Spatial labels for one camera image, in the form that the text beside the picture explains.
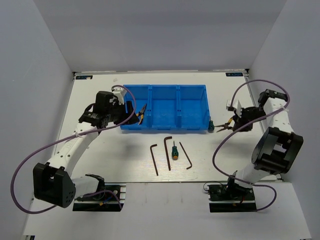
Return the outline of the right corner logo sticker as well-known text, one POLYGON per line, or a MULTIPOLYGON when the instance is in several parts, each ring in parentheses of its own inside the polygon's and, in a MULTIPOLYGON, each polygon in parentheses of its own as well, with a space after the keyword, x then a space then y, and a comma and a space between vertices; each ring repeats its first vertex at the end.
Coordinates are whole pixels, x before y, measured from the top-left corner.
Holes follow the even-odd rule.
POLYGON ((243 77, 243 73, 242 72, 226 72, 225 75, 227 77, 243 77))

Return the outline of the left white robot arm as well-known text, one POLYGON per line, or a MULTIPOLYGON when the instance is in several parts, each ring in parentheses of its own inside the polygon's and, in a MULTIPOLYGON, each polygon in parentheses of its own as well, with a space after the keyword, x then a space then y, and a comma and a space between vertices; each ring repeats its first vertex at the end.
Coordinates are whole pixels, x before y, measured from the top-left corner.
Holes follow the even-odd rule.
POLYGON ((78 120, 74 134, 64 141, 60 150, 46 163, 33 168, 33 190, 38 200, 67 208, 74 199, 105 196, 103 177, 85 174, 72 178, 73 170, 83 153, 103 130, 112 123, 116 128, 139 122, 136 101, 125 101, 130 91, 120 85, 111 91, 99 91, 95 102, 87 106, 78 120))

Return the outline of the left dark hex key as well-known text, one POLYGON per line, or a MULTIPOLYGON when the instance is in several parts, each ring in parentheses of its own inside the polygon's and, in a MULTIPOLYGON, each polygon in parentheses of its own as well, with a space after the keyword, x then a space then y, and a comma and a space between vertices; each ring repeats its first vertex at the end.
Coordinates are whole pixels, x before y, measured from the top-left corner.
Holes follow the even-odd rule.
POLYGON ((153 152, 153 148, 155 148, 157 146, 158 146, 157 144, 152 144, 149 147, 149 149, 150 149, 150 154, 151 154, 151 157, 152 157, 152 162, 153 162, 155 174, 156 174, 156 176, 159 176, 159 172, 158 172, 158 168, 157 168, 157 164, 156 164, 156 160, 155 160, 155 155, 154 155, 154 152, 153 152))

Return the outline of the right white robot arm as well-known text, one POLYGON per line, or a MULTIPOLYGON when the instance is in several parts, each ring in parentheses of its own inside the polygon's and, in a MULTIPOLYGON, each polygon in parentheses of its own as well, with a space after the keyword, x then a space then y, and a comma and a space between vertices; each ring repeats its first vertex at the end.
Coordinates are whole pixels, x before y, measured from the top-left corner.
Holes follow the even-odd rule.
POLYGON ((268 127, 253 150, 251 162, 228 179, 225 192, 229 198, 236 200, 261 179, 290 170, 304 139, 291 127, 284 109, 287 102, 285 93, 267 89, 260 93, 257 107, 235 110, 233 131, 249 132, 253 129, 252 121, 263 116, 267 117, 268 127))

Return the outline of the right thin hex key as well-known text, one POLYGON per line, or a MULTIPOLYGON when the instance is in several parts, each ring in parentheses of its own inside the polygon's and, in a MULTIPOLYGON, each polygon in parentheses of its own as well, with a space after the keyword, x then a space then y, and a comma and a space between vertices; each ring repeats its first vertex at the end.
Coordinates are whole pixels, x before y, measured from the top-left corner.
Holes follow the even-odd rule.
POLYGON ((183 144, 182 144, 180 141, 179 141, 179 145, 180 145, 180 147, 181 147, 181 149, 182 149, 182 151, 183 151, 183 153, 184 153, 184 155, 185 155, 185 157, 186 157, 186 159, 187 159, 187 161, 188 161, 188 163, 189 163, 189 166, 186 167, 186 170, 189 170, 189 169, 192 168, 193 163, 192 163, 191 159, 189 158, 189 156, 188 156, 188 154, 187 154, 187 152, 186 152, 183 144))

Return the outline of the yellow-handled needle-nose pliers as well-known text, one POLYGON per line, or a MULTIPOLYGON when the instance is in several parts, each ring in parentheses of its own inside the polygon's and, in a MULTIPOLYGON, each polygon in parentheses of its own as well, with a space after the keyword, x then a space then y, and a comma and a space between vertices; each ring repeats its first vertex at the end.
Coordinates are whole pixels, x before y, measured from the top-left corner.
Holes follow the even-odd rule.
POLYGON ((145 104, 141 108, 141 110, 136 114, 136 116, 139 118, 138 125, 141 125, 143 123, 146 109, 147 109, 147 104, 145 104))

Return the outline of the left corner logo sticker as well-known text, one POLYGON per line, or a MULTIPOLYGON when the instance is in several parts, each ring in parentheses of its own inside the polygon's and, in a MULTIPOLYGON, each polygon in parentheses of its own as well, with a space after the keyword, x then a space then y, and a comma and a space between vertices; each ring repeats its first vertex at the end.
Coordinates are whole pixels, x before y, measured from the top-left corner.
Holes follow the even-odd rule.
POLYGON ((92 78, 92 75, 77 75, 75 77, 76 80, 91 80, 92 78))

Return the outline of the blue three-compartment plastic bin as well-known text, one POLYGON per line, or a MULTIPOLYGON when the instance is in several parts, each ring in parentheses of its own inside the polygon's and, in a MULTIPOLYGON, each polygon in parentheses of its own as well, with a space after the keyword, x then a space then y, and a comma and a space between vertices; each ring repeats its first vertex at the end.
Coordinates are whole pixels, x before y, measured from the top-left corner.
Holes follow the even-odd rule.
POLYGON ((210 108, 205 85, 127 84, 137 104, 145 108, 142 123, 122 125, 124 131, 206 131, 210 108))

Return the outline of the middle large hex key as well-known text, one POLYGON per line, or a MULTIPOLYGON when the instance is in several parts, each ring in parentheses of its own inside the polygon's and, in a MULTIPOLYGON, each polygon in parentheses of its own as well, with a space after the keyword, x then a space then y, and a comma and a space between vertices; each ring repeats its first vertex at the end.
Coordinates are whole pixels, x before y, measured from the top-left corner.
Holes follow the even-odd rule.
POLYGON ((167 161, 167 166, 168 166, 168 170, 171 171, 171 163, 170 163, 170 159, 169 159, 169 151, 168 151, 168 147, 167 147, 167 140, 171 140, 172 136, 167 136, 163 139, 163 144, 164 144, 164 149, 165 149, 165 155, 166 155, 166 161, 167 161))

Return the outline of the corner logo sticker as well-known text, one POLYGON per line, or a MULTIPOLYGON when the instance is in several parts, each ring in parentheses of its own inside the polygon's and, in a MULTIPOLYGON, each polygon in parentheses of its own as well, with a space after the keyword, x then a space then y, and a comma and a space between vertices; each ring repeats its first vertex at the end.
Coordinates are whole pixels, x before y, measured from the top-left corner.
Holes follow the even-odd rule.
POLYGON ((76 80, 91 80, 92 78, 92 75, 77 75, 75 77, 76 80))
POLYGON ((227 77, 243 77, 243 73, 242 72, 226 72, 225 75, 227 77))

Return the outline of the small green stubby screwdriver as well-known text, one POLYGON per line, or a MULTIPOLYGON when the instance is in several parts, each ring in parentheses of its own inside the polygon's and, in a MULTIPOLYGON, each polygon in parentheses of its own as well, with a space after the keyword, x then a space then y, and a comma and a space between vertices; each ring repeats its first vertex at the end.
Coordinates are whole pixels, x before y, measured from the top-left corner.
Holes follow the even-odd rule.
POLYGON ((214 130, 215 130, 214 123, 213 123, 212 120, 210 120, 209 123, 208 123, 208 129, 207 129, 207 131, 208 131, 209 133, 213 133, 214 130))

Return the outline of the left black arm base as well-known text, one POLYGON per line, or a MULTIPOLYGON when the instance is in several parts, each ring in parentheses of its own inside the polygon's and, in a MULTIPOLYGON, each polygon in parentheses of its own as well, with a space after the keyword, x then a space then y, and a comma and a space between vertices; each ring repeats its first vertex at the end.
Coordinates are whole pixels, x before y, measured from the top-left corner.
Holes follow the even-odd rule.
POLYGON ((110 192, 103 192, 91 197, 78 197, 72 207, 73 212, 120 212, 125 203, 126 184, 105 184, 110 192))

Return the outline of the green orange-tipped screwdriver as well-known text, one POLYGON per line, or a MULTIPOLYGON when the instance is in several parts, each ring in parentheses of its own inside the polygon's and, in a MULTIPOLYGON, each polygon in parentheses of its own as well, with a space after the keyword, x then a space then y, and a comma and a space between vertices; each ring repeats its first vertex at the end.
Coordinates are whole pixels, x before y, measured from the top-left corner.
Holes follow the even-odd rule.
POLYGON ((179 158, 179 152, 178 152, 178 148, 175 144, 175 141, 173 141, 173 146, 171 149, 171 157, 174 161, 176 161, 179 158))

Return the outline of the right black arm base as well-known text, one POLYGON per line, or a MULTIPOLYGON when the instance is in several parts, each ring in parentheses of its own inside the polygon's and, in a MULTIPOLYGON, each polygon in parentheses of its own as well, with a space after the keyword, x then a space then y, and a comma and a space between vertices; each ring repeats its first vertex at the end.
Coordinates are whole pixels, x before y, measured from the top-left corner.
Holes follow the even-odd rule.
POLYGON ((256 200, 253 188, 245 188, 228 178, 227 183, 208 181, 203 185, 208 194, 211 213, 248 213, 256 212, 256 200))

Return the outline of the orange-handled small pliers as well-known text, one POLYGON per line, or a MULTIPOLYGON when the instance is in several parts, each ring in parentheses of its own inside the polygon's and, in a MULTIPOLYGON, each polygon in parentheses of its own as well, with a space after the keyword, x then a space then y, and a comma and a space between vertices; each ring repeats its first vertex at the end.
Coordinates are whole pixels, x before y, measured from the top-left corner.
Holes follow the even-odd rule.
POLYGON ((233 117, 231 117, 227 122, 220 125, 215 125, 214 127, 218 129, 217 132, 232 130, 233 129, 233 127, 231 126, 232 121, 233 121, 233 117))

